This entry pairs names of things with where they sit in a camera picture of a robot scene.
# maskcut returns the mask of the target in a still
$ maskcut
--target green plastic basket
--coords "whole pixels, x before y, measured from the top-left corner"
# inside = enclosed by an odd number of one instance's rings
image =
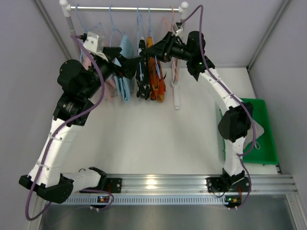
[[[247,156],[243,157],[243,161],[259,164],[278,164],[278,157],[265,101],[262,99],[248,98],[241,98],[241,100],[245,103],[251,102],[253,104],[253,119],[264,128],[264,134],[257,139],[260,149],[254,148]],[[250,146],[251,143],[246,146],[243,152],[246,152]]]

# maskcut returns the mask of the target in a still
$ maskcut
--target light blue garment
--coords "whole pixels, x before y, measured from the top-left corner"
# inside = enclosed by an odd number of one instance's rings
[[[123,35],[123,38],[120,42],[120,47],[122,48],[122,56],[124,56],[125,58],[133,56],[133,45],[127,35]],[[115,59],[114,64],[120,66],[120,63],[117,58]],[[114,80],[116,83],[118,96],[122,95],[124,101],[128,102],[130,100],[130,93],[132,92],[134,86],[133,80],[129,80],[125,77],[118,78],[117,76],[114,76]]]

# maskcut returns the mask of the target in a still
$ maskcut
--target white tabletop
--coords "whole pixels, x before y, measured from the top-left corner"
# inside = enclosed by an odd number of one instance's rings
[[[181,108],[174,110],[167,71],[162,103],[119,97],[102,102],[89,115],[64,163],[63,172],[95,166],[106,173],[221,174],[224,165],[218,108],[189,75],[180,70]],[[254,98],[245,68],[218,69],[238,97]],[[277,174],[274,165],[246,163],[251,174]]]

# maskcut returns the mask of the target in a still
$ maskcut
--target purple cable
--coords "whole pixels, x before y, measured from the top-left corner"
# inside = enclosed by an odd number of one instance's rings
[[[66,126],[68,123],[78,119],[79,117],[83,116],[83,115],[86,115],[88,114],[89,112],[91,112],[93,109],[95,109],[101,102],[102,102],[102,99],[104,97],[104,94],[105,94],[105,82],[104,82],[104,79],[103,79],[103,76],[102,76],[102,73],[99,69],[99,67],[97,66],[96,62],[94,61],[93,57],[90,55],[90,53],[84,48],[84,46],[81,44],[81,42],[77,39],[77,38],[80,38],[80,36],[77,36],[77,35],[71,35],[71,38],[78,44],[78,46],[80,47],[80,49],[87,55],[87,57],[90,59],[92,65],[94,66],[98,76],[99,76],[99,79],[100,79],[100,83],[101,83],[101,94],[100,94],[100,97],[98,99],[98,101],[89,109],[85,110],[84,112],[68,119],[67,121],[65,121],[64,123],[62,123],[54,132],[53,134],[51,134],[52,137],[55,137],[56,134],[64,127]],[[51,143],[52,143],[52,138],[48,141],[47,145],[46,145],[46,148],[45,148],[45,152],[44,152],[44,155],[43,155],[43,158],[42,158],[42,161],[41,161],[41,165],[43,165],[45,163],[45,160],[46,160],[46,157],[47,157],[47,154],[48,154],[48,151],[49,151],[49,148],[51,146]],[[30,188],[30,191],[29,191],[29,195],[28,195],[28,198],[27,198],[27,201],[26,201],[26,204],[25,204],[25,217],[27,220],[29,221],[32,221],[32,220],[35,220],[36,218],[38,218],[40,215],[42,215],[46,209],[50,206],[51,202],[49,202],[45,208],[40,212],[38,213],[35,217],[30,217],[29,216],[29,206],[30,206],[30,201],[31,201],[31,196],[32,196],[32,193],[33,193],[33,190],[34,190],[34,187],[36,185],[36,182],[41,174],[43,170],[43,166],[40,166],[37,170],[37,174],[35,176],[35,179],[32,183],[32,186]]]
[[[202,38],[201,38],[201,28],[202,28],[202,15],[203,15],[203,5],[199,5],[198,7],[196,7],[196,9],[186,18],[184,19],[181,23],[185,23],[198,9],[201,9],[201,16],[200,16],[200,28],[199,28],[199,40],[200,40],[200,50],[201,50],[201,57],[202,57],[202,61],[208,71],[208,73],[211,75],[211,77],[217,81],[221,86],[222,88],[229,94],[233,97],[233,99],[239,103],[239,105],[243,108],[243,110],[245,111],[245,113],[248,115],[248,118],[251,122],[251,126],[252,126],[252,130],[253,130],[253,141],[252,141],[252,145],[250,146],[250,148],[245,152],[245,153],[242,153],[242,154],[238,154],[237,153],[237,156],[239,157],[243,157],[243,156],[246,156],[248,155],[254,148],[255,144],[256,144],[256,127],[255,127],[255,123],[253,121],[253,118],[252,116],[250,115],[249,111],[247,110],[247,108],[244,106],[244,104],[236,97],[234,96],[229,90],[228,88],[222,83],[220,82],[216,77],[215,75],[209,70],[209,67],[208,67],[208,64],[206,62],[206,59],[205,59],[205,52],[203,51],[202,49]],[[247,168],[245,167],[244,163],[243,163],[243,160],[240,158],[240,162],[241,162],[241,165],[243,167],[243,169],[246,171],[247,175],[248,175],[248,180],[249,180],[249,190],[248,190],[248,193],[244,199],[244,201],[242,202],[241,206],[243,204],[245,204],[250,192],[251,192],[251,178],[250,178],[250,175],[249,175],[249,172],[247,170]]]
[[[95,193],[106,193],[108,194],[109,196],[112,197],[112,200],[109,204],[107,204],[105,207],[103,208],[100,208],[99,210],[104,210],[104,209],[107,209],[111,206],[111,204],[114,202],[114,196],[113,194],[109,193],[109,192],[106,192],[106,191],[101,191],[101,190],[91,190],[91,189],[83,189],[82,191],[84,192],[95,192]],[[66,213],[65,215],[63,215],[57,222],[55,222],[54,224],[50,224],[49,223],[49,220],[48,218],[46,217],[46,222],[47,222],[47,225],[50,227],[50,228],[53,228],[55,227],[56,225],[58,225],[62,220],[64,220],[66,217],[68,217],[69,215],[71,215],[72,213],[74,213],[75,211],[79,210],[79,209],[83,209],[83,208],[86,208],[88,206],[79,206],[77,208],[75,208],[74,210]]]

